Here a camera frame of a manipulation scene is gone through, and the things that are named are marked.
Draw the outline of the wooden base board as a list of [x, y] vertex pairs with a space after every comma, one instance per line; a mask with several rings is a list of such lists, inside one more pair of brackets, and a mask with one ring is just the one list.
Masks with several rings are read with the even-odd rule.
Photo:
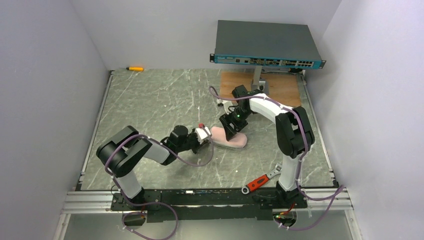
[[[240, 85], [244, 85], [247, 90], [250, 90], [253, 76], [252, 72], [222, 72], [219, 88], [220, 95], [225, 98], [232, 98], [232, 91]], [[295, 75], [262, 73], [261, 77], [268, 83], [269, 93], [267, 95], [270, 98], [290, 107], [302, 105]]]

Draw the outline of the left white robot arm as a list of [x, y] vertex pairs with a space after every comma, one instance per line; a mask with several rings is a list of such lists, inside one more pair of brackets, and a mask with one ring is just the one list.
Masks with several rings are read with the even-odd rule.
[[180, 159], [181, 152], [197, 154], [204, 145], [212, 143], [212, 136], [211, 130], [203, 124], [192, 130], [177, 125], [168, 136], [158, 141], [128, 125], [103, 142], [95, 155], [123, 197], [131, 205], [139, 206], [146, 203], [145, 189], [139, 183], [134, 168], [142, 158], [167, 166]]

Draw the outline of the pink umbrella case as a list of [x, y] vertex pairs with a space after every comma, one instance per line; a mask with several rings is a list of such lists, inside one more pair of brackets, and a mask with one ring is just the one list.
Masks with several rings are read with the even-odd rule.
[[210, 132], [213, 143], [221, 147], [243, 149], [248, 143], [248, 138], [243, 133], [238, 132], [230, 140], [227, 140], [225, 129], [222, 127], [213, 126]]

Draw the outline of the network switch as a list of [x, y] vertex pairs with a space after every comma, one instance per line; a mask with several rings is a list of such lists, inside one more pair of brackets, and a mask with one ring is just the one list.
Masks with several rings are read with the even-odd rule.
[[215, 49], [209, 61], [215, 64], [253, 66], [251, 88], [269, 93], [262, 69], [322, 69], [322, 59], [310, 29], [305, 24], [219, 20]]

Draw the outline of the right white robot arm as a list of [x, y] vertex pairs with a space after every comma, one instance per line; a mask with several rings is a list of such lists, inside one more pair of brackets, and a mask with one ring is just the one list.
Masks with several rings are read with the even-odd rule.
[[237, 86], [232, 95], [237, 105], [219, 118], [226, 140], [233, 139], [247, 126], [251, 114], [259, 114], [274, 123], [277, 145], [287, 157], [282, 161], [276, 198], [284, 204], [298, 203], [303, 199], [300, 191], [303, 159], [315, 143], [306, 110], [279, 103], [259, 89], [248, 91], [244, 85]]

